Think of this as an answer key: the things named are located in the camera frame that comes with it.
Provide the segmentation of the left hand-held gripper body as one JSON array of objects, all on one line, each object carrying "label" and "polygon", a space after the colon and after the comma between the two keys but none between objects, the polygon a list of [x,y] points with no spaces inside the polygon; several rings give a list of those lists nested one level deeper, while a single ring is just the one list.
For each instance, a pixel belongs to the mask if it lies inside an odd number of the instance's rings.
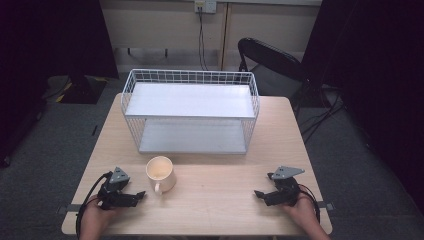
[{"label": "left hand-held gripper body", "polygon": [[129,207],[129,197],[122,193],[129,180],[130,177],[120,167],[116,167],[113,172],[107,174],[106,181],[101,185],[97,194],[103,210],[110,210],[113,207]]}]

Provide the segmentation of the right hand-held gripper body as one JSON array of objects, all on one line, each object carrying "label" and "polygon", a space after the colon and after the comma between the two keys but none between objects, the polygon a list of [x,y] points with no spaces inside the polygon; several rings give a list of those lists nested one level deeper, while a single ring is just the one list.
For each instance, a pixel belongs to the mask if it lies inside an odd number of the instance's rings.
[{"label": "right hand-held gripper body", "polygon": [[295,176],[304,172],[305,170],[300,168],[279,166],[274,172],[268,173],[268,178],[274,182],[278,192],[272,198],[281,198],[284,201],[283,204],[294,206],[300,193]]}]

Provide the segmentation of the cream ceramic cup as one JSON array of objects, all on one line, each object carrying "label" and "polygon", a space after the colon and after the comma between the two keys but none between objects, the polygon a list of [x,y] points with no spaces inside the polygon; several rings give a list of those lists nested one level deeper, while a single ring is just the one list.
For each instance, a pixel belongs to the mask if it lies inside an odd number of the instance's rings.
[{"label": "cream ceramic cup", "polygon": [[177,178],[172,161],[165,156],[156,156],[146,165],[146,174],[154,192],[162,195],[171,190]]}]

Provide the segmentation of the white wire shelf rack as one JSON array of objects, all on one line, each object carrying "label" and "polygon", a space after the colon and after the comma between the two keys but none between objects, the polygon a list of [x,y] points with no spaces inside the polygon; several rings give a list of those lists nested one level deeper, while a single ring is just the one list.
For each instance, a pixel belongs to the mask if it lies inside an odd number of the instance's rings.
[{"label": "white wire shelf rack", "polygon": [[260,98],[251,72],[133,69],[121,109],[141,153],[245,154]]}]

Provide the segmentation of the person's right hand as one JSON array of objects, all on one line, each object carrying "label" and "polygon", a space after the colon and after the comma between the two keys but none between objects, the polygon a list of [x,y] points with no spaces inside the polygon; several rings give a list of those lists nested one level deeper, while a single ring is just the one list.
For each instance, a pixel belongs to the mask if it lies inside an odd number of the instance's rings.
[{"label": "person's right hand", "polygon": [[298,196],[294,206],[282,205],[281,208],[305,232],[311,232],[320,226],[315,216],[313,202],[303,193]]}]

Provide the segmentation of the person's left hand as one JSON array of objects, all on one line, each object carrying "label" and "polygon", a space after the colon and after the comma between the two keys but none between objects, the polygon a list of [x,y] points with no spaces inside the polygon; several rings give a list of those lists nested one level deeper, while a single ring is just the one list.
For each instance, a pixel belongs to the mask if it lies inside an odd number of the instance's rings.
[{"label": "person's left hand", "polygon": [[80,234],[88,231],[103,233],[112,219],[118,215],[118,209],[103,210],[98,205],[96,195],[89,198],[82,220]]}]

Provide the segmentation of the black stand base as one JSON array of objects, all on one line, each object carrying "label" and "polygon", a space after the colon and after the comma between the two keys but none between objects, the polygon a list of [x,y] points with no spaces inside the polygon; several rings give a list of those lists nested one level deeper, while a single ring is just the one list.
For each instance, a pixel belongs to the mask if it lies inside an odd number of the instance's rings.
[{"label": "black stand base", "polygon": [[96,104],[106,84],[106,79],[91,76],[79,84],[69,82],[56,101],[67,104]]}]

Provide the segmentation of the black folding chair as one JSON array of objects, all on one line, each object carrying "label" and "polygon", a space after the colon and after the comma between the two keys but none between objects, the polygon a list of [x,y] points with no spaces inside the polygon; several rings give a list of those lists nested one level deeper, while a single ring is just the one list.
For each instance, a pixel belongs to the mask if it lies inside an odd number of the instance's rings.
[{"label": "black folding chair", "polygon": [[240,71],[255,75],[261,96],[286,97],[293,107],[320,107],[320,94],[312,89],[301,63],[292,55],[254,38],[238,41]]}]

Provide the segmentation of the dark curtain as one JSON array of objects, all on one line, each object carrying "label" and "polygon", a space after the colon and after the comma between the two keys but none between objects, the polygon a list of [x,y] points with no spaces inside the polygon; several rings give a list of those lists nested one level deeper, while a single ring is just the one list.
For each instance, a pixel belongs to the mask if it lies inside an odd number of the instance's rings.
[{"label": "dark curtain", "polygon": [[424,214],[424,0],[322,0],[302,64],[342,99]]}]

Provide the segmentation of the white wall socket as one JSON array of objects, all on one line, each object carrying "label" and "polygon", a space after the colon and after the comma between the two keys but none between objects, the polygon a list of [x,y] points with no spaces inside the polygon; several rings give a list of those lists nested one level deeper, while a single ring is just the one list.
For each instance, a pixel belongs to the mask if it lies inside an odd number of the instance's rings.
[{"label": "white wall socket", "polygon": [[196,13],[215,14],[217,2],[215,0],[195,0],[194,11]]}]

